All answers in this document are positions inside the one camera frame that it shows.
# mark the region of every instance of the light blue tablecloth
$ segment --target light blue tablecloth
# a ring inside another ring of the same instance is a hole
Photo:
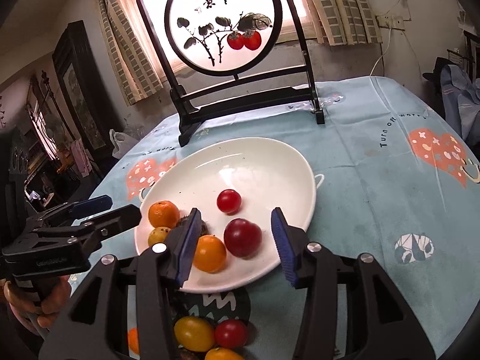
[[[340,255],[372,253],[440,356],[480,298],[478,161],[447,123],[395,81],[365,77],[316,85],[320,96],[343,97],[326,105],[324,126],[316,125],[308,103],[295,103],[210,120],[180,148],[174,115],[124,156],[93,196],[111,196],[114,208],[139,205],[141,188],[148,190],[175,159],[208,145],[255,136],[288,143],[305,156],[315,174],[325,174],[310,239]],[[108,253],[135,255],[133,230],[104,242],[92,254],[92,264]],[[70,282],[75,287],[84,276]],[[246,290],[221,297],[186,295],[183,302],[195,315],[249,318],[257,336],[244,355],[286,360],[292,357],[304,297],[277,268]],[[130,310],[130,323],[133,313]],[[342,317],[344,298],[337,334],[341,352],[346,330]]]

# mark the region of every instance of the electrical outlet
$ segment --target electrical outlet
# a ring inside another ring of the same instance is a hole
[[[378,26],[380,28],[391,28],[392,30],[405,31],[403,17],[395,15],[377,16]]]

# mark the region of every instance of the yellow cherry tomato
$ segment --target yellow cherry tomato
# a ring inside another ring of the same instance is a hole
[[[212,325],[201,318],[191,316],[180,318],[173,331],[178,343],[193,352],[207,352],[215,345]]]
[[[245,360],[238,353],[227,348],[213,348],[205,355],[205,360]]]

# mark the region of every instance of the white plate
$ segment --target white plate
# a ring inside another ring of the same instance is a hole
[[[217,208],[217,196],[227,188],[242,196],[241,209],[235,215]],[[192,266],[181,289],[193,293],[232,290],[261,278],[280,263],[270,228],[272,210],[280,207],[290,225],[306,231],[315,199],[314,174],[293,147],[267,138],[227,140],[184,158],[150,189],[140,206],[142,220],[135,228],[135,247],[138,254],[147,249],[148,234],[153,229],[148,208],[160,200],[173,202],[182,215],[198,208],[210,233],[221,240],[232,219],[248,219],[262,229],[260,250],[249,259],[227,253],[226,267],[215,274]]]

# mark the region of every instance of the small orange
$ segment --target small orange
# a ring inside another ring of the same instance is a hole
[[[177,206],[168,200],[156,202],[148,209],[148,220],[153,227],[174,228],[180,219]]]
[[[225,265],[227,249],[223,242],[214,235],[203,235],[198,239],[193,264],[201,271],[213,273]]]
[[[136,327],[131,328],[128,331],[127,338],[128,338],[128,347],[131,349],[131,351],[137,355],[140,354],[140,349],[138,347],[138,332]]]
[[[238,353],[227,348],[213,348],[205,355],[205,360],[245,360]]]

